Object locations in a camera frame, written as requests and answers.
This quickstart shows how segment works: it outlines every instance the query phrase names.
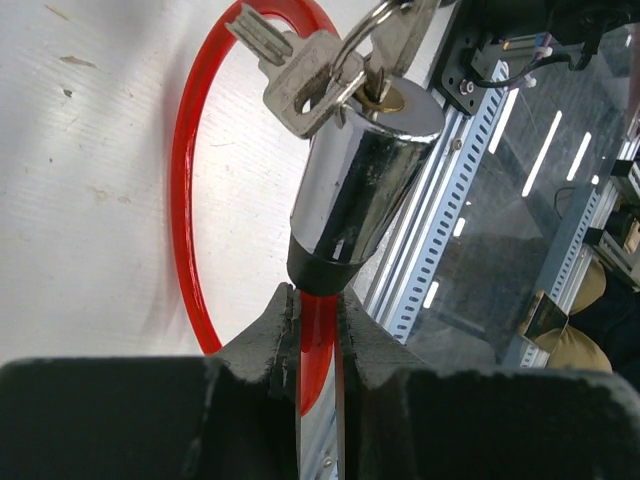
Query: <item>metal keyring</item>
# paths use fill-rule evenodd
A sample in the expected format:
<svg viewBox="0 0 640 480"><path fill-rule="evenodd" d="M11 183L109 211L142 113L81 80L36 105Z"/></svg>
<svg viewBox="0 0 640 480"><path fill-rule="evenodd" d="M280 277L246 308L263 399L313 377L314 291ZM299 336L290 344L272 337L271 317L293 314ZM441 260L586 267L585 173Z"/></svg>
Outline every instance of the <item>metal keyring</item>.
<svg viewBox="0 0 640 480"><path fill-rule="evenodd" d="M336 72L342 70L349 55L373 32L378 26L384 23L391 15L405 8L411 7L413 0L385 0L376 8L371 10L351 29L345 37L342 48L336 55L331 66L331 77Z"/></svg>

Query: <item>tan fabric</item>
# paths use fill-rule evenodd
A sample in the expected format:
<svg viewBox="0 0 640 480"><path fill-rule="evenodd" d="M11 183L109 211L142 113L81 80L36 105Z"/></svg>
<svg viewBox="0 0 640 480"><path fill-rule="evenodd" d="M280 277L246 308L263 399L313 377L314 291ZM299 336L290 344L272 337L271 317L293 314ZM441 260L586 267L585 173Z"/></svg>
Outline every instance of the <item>tan fabric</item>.
<svg viewBox="0 0 640 480"><path fill-rule="evenodd" d="M553 351L547 368L612 372L611 363L600 347L569 325L564 330L545 333L536 343L547 352Z"/></svg>
<svg viewBox="0 0 640 480"><path fill-rule="evenodd" d="M604 295L606 287L607 279L604 275L604 267L597 260L592 260L576 300L573 302L570 315L575 315L593 304Z"/></svg>

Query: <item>key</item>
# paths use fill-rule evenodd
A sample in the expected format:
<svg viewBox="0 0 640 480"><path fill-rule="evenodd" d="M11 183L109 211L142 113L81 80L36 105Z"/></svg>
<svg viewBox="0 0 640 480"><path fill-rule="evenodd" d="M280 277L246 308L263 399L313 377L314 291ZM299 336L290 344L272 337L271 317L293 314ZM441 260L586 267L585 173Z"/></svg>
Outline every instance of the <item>key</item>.
<svg viewBox="0 0 640 480"><path fill-rule="evenodd" d="M312 137L365 82L364 58L355 52L332 76L342 42L326 30L306 39L280 32L246 4L227 28L260 59L260 70L269 79L265 105L300 138ZM317 102L303 112L312 97Z"/></svg>
<svg viewBox="0 0 640 480"><path fill-rule="evenodd" d="M402 77L413 62L438 9L440 0L386 0L382 8L396 10L371 34L373 51L367 59L365 92L380 103L391 77Z"/></svg>

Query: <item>red coiled cable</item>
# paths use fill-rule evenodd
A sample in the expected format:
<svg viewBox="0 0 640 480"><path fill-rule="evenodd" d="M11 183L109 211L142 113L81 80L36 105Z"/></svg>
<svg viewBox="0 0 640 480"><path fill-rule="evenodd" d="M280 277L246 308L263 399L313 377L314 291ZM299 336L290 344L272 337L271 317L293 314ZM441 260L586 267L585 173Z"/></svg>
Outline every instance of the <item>red coiled cable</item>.
<svg viewBox="0 0 640 480"><path fill-rule="evenodd" d="M252 6L258 13L278 17L287 22L301 37L308 37L316 30L325 29L337 35L335 27L324 13L322 8L313 0L244 0L237 1L220 17L216 24L207 35L195 62L187 78L187 83L180 102L178 110L178 118L176 121L176 129L173 138L173 148L171 152L170 166L170 209L171 209L171 234L173 239L173 252L178 272L178 280L182 298L189 315L189 320L193 327L193 331L198 339L200 348L205 354L217 352L222 344L216 333L215 328L209 318L207 307L204 302L202 288L198 278L198 269L196 267L195 248L193 242L193 208L191 202L192 185L193 185L193 158L196 146L196 137L198 134L198 126L202 111L209 93L209 89L213 80L224 61L225 57L235 43L235 38L226 29L225 23L233 22L241 11L242 3ZM327 319L327 328L329 323L335 322L335 300L326 299L327 302L333 302L333 318ZM325 300L317 299L315 302L324 302ZM316 311L314 306L310 306L306 310ZM305 328L311 328L302 325L302 335L305 336ZM325 345L325 349L332 351L333 342ZM311 349L311 352L317 352L317 348ZM317 365L320 370L329 368L329 363L325 360L316 361L316 357L307 359L307 364L311 360L311 365ZM324 383L325 374L322 375L322 383ZM303 380L302 390L303 397L306 398L309 392L311 397L316 392L319 395L317 382L311 382L313 386L305 386L306 380ZM303 400L303 405L308 408L315 403L313 401Z"/></svg>

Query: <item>white wall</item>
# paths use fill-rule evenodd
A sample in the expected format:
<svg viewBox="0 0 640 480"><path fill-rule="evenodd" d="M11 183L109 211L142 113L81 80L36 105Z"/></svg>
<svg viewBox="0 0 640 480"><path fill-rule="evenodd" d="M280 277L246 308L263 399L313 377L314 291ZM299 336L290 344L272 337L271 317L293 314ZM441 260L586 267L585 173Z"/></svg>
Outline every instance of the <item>white wall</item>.
<svg viewBox="0 0 640 480"><path fill-rule="evenodd" d="M344 35L374 1L319 3ZM168 151L191 62L230 4L0 0L0 363L199 351L169 248ZM308 150L262 105L265 85L236 46L197 145L197 254L223 342L286 280Z"/></svg>

